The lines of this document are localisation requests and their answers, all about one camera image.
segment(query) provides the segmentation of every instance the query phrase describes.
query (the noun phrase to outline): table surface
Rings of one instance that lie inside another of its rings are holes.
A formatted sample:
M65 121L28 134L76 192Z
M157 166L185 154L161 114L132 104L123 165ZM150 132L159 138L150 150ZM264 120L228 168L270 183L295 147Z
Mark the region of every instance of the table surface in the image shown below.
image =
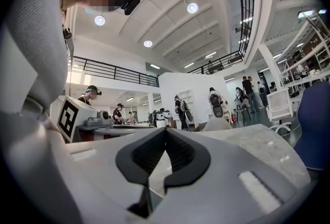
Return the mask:
M239 145L265 164L279 171L297 188L310 182L309 173L304 163L291 145L279 134L262 124L231 130L194 132L194 134ZM171 173L170 159L164 153L149 178L150 188L164 196L163 179Z

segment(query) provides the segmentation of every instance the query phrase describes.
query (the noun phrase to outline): fluorescent light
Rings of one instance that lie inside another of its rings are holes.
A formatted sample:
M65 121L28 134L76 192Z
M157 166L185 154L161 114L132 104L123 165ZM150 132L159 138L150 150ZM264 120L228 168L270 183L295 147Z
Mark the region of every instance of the fluorescent light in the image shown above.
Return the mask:
M198 5L196 3L191 3L188 5L187 7L187 11L190 13L190 14L194 14L196 13L198 10Z
M263 70L259 71L259 73L262 73L262 72L264 72L264 71L267 71L268 69L269 69L269 67L266 68L266 69L263 69Z
M192 62L191 64L185 66L185 68L188 68L189 66L192 66L194 63Z
M94 19L94 22L97 26L103 26L105 23L105 18L101 15L97 15Z
M278 56L281 56L281 55L282 55L282 53L277 54L277 55L275 55L275 56L273 57L273 59L276 59Z
M143 45L147 48L151 47L153 45L153 42L151 40L146 40Z
M205 56L205 58L207 59L208 57L210 57L210 56L212 56L212 55L214 55L214 54L216 54L216 53L217 53L217 52L211 53L211 54Z
M229 78L229 79L225 80L225 82L226 82L226 81L233 80L233 79L235 79L235 77Z
M153 67L153 68L156 68L156 69L160 69L160 67L155 66L155 65L150 65L150 66Z
M302 11L298 14L298 19L302 19L304 18L305 16L306 17L309 17L310 15L313 15L314 14L314 11L313 10L309 10L309 11Z
M246 20L243 20L243 22L246 23L246 22L251 21L251 20L252 20L252 17L250 17L250 18L248 18Z

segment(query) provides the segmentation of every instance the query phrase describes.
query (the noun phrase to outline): stool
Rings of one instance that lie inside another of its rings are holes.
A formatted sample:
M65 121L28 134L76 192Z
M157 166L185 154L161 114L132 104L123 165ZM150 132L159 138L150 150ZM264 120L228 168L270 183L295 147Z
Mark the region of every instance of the stool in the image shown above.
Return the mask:
M249 116L249 118L250 118L250 120L251 120L251 116L250 116L250 113L249 113L249 111L248 111L248 108L246 107L246 105L242 105L242 106L240 106L240 105L237 105L236 106L236 109L234 109L234 111L236 112L236 119L237 119L237 123L239 124L239 122L238 122L238 112L241 112L242 113L242 115L243 115L243 124L244 124L244 122L245 122L245 115L244 115L244 112L247 112L248 113L248 116Z

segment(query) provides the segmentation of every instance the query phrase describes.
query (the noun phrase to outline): blue chair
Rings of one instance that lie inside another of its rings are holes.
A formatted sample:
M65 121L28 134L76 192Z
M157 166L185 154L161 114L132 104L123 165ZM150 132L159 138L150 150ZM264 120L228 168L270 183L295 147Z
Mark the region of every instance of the blue chair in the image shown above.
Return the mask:
M304 91L298 109L302 133L294 149L307 169L321 171L330 162L330 84L316 82Z

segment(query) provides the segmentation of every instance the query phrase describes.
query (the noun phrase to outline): black metal railing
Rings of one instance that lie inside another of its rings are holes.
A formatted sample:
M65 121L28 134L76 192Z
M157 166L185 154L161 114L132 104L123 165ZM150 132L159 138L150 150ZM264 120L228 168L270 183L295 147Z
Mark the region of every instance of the black metal railing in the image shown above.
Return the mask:
M159 87L158 78L105 62L73 56L72 71L83 74L125 81L140 85Z
M213 74L229 68L230 66L242 62L248 48L251 29L253 24L254 0L240 0L241 22L240 22L240 41L239 48L217 60L211 61L201 67L198 67L188 73Z

